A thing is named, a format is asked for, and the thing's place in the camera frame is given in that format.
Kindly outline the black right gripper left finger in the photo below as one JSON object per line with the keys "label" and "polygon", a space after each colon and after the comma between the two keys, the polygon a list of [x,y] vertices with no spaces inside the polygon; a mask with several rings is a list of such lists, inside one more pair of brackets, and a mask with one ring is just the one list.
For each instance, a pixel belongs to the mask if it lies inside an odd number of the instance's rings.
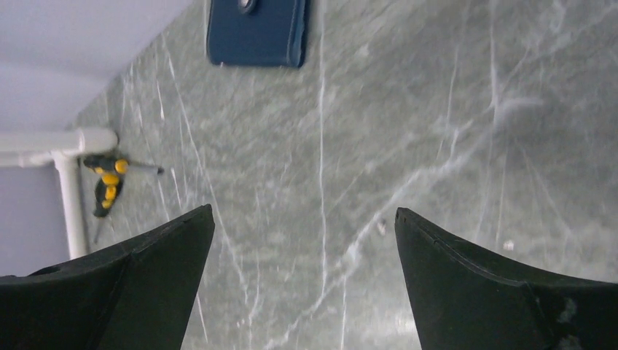
{"label": "black right gripper left finger", "polygon": [[1,278],[3,349],[180,349],[215,223],[199,206],[28,276]]}

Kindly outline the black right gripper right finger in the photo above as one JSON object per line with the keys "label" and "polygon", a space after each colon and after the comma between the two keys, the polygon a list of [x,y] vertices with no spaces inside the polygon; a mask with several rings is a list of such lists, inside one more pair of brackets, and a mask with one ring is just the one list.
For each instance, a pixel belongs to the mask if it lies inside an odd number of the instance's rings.
{"label": "black right gripper right finger", "polygon": [[617,285],[535,268],[406,208],[394,224],[423,349],[615,349]]}

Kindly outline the blue leather card holder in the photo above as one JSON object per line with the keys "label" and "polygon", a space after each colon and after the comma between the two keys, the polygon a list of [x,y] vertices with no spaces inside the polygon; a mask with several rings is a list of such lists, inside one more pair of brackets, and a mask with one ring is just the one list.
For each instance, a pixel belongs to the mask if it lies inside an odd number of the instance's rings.
{"label": "blue leather card holder", "polygon": [[304,0],[212,1],[206,37],[210,62],[301,67],[309,9]]}

